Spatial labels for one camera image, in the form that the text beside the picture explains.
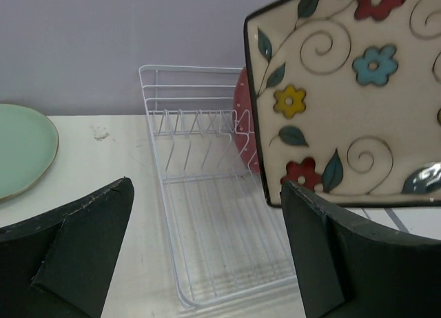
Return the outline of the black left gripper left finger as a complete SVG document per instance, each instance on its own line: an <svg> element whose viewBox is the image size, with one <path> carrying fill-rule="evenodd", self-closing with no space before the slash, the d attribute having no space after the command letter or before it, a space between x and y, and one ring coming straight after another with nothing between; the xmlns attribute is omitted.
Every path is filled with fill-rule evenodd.
<svg viewBox="0 0 441 318"><path fill-rule="evenodd" d="M1 228L2 317L100 317L134 201L124 177Z"/></svg>

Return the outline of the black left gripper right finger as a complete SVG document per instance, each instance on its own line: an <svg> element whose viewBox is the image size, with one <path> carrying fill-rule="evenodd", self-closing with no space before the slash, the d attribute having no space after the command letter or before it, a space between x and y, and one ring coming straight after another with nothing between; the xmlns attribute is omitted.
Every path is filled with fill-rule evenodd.
<svg viewBox="0 0 441 318"><path fill-rule="evenodd" d="M440 242L386 227L288 181L281 189L307 317L439 317Z"/></svg>

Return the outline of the cream floral square plate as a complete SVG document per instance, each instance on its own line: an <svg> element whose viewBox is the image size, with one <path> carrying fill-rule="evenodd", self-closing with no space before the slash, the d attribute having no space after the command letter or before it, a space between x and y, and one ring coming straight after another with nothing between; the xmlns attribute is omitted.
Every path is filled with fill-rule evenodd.
<svg viewBox="0 0 441 318"><path fill-rule="evenodd" d="M440 204L440 0L277 0L243 34L268 205Z"/></svg>

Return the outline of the pink polka dot plate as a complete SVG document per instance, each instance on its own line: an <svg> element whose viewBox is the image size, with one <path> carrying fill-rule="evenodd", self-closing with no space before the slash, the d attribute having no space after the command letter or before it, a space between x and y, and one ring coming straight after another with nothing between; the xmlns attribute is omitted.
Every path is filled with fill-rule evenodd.
<svg viewBox="0 0 441 318"><path fill-rule="evenodd" d="M256 148L256 136L252 117L251 97L247 69L244 67L238 77L234 90L232 121L234 123L234 142L241 161L252 172L259 174L259 162Z"/></svg>

